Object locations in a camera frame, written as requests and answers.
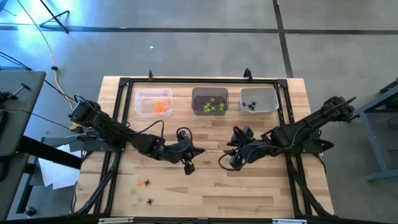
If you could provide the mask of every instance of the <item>clear container with orange items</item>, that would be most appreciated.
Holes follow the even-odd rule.
[[[136,92],[136,112],[143,118],[173,114],[173,93],[170,88],[142,89]]]

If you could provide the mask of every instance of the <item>small orange object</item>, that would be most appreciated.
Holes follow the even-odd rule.
[[[154,113],[164,113],[169,110],[169,107],[162,101],[155,101]]]

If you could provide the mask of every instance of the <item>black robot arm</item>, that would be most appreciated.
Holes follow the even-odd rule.
[[[310,136],[327,122],[349,120],[354,111],[349,103],[353,100],[355,97],[346,101],[343,97],[334,96],[324,102],[318,111],[300,121],[273,128],[262,134],[261,140],[253,138],[253,132],[249,127],[243,130],[234,127],[234,134],[228,145],[237,148],[226,151],[226,154],[219,159],[219,164],[226,169],[220,161],[224,156],[230,155],[229,164],[233,168],[228,170],[240,170],[246,163],[252,163],[264,156],[298,153]],[[323,150],[333,147],[333,144],[327,141],[320,141],[319,144],[324,144]]]
[[[169,161],[173,164],[182,162],[185,167],[185,173],[191,174],[195,168],[192,159],[203,153],[203,149],[196,148],[192,143],[192,133],[188,128],[179,128],[176,132],[178,143],[166,146],[165,139],[162,136],[143,133],[156,123],[163,123],[162,120],[156,121],[145,130],[136,132],[126,124],[122,124],[109,117],[108,114],[101,111],[99,104],[90,100],[80,100],[69,114],[70,119],[84,127],[91,127],[99,133],[99,138],[110,145],[125,147],[125,142],[130,142],[139,153],[156,159],[158,161]],[[191,139],[186,135],[184,129],[188,130]]]

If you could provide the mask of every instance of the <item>wooden table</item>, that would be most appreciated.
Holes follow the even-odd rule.
[[[120,77],[104,77],[98,103],[102,110],[112,115]],[[296,121],[310,114],[304,80],[288,79],[290,99]],[[196,86],[225,87],[229,91],[229,110],[225,116],[196,116],[191,109],[192,88]],[[246,87],[265,84],[234,83],[134,83],[128,121],[131,128],[142,130],[159,118],[141,118],[134,111],[135,93],[142,88],[171,88],[173,115],[161,117],[165,122],[167,144],[176,142],[175,131],[181,126],[193,132],[196,147],[206,149],[194,160],[196,171],[185,175],[183,165],[155,161],[140,155],[130,144],[122,155],[119,166],[112,216],[130,217],[223,217],[223,218],[275,218],[294,217],[292,199],[284,155],[265,157],[246,165],[240,172],[221,169],[217,160],[222,150],[231,149],[226,143],[233,126],[249,126],[254,137],[278,126],[277,113],[267,116],[242,116],[239,111],[239,92]],[[124,102],[121,103],[121,120]],[[148,133],[160,134],[160,124]],[[93,193],[100,179],[104,152],[94,152],[81,167],[76,188],[78,210]],[[307,184],[324,208],[333,213],[328,184],[321,162],[313,155],[303,154]],[[223,159],[228,166],[228,158]],[[137,186],[138,180],[149,179],[148,187]],[[104,191],[101,209],[104,208],[108,187]],[[300,208],[304,211],[301,191],[298,191]],[[152,206],[146,203],[152,198]]]

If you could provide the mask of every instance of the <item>plastic bin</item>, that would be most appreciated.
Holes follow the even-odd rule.
[[[136,92],[135,111],[143,118],[173,114],[173,93],[170,88],[142,89]]]
[[[242,115],[271,114],[279,108],[273,87],[243,88],[239,105]]]
[[[215,111],[205,111],[205,105],[211,102]],[[224,104],[224,110],[220,110],[220,104]],[[195,115],[223,116],[228,110],[228,90],[226,88],[195,87],[192,90],[192,109]]]

